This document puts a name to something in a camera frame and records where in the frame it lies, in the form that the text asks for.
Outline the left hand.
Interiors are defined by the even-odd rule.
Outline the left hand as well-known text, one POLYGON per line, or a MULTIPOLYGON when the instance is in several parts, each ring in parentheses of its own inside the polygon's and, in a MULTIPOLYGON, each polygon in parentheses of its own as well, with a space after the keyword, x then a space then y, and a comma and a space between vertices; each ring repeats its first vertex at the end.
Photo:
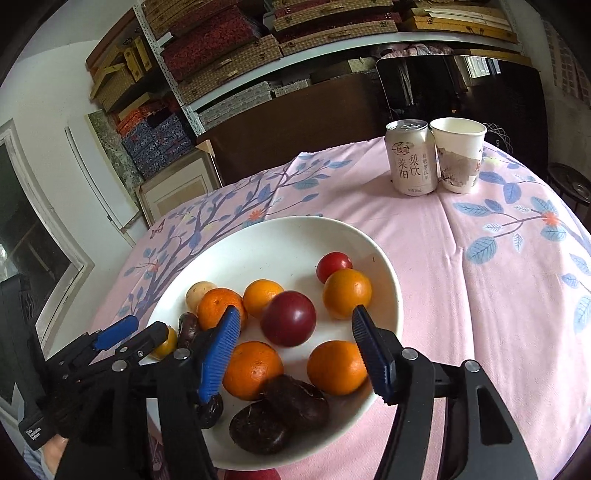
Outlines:
POLYGON ((41 466, 47 479, 54 479, 59 463, 67 446, 68 439, 54 435, 41 448, 41 466))

